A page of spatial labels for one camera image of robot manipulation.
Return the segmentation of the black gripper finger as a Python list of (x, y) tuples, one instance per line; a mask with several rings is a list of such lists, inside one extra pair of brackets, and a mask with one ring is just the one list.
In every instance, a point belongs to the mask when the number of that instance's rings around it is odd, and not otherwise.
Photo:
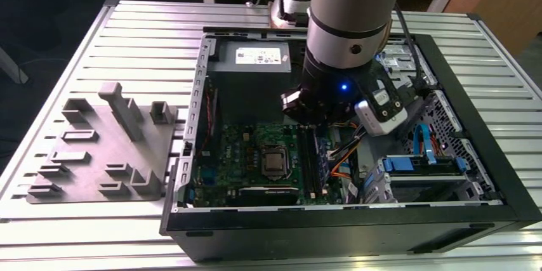
[(285, 114), (302, 114), (304, 106), (301, 102), (301, 90), (289, 90), (282, 94), (282, 112)]

